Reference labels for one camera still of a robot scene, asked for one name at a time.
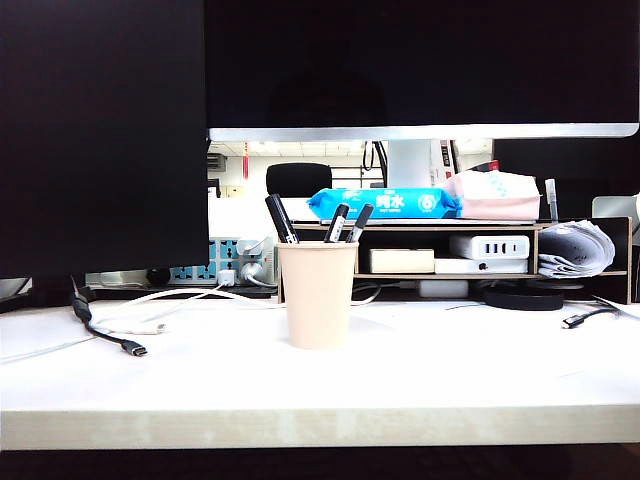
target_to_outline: white box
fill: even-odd
[[[529,258],[526,235],[451,235],[449,253],[475,260]]]
[[[436,258],[435,273],[527,273],[527,259]]]
[[[372,248],[371,273],[433,273],[432,249]]]

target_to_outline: pink tissue box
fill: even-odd
[[[445,182],[443,188],[462,204],[461,218],[479,220],[537,220],[540,192],[535,178],[493,170],[467,170]]]

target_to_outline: beige box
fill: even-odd
[[[433,250],[430,248],[372,248],[369,250],[371,273],[433,273]]]

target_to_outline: wireless charger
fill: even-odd
[[[483,289],[487,305],[509,310],[560,310],[564,295],[558,290],[545,290],[525,286],[494,286]]]

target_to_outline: blue wet wipes package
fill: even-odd
[[[365,203],[374,207],[370,218],[456,218],[460,202],[441,188],[324,188],[307,200],[319,218],[330,219],[340,203],[349,205],[347,219],[355,219]]]

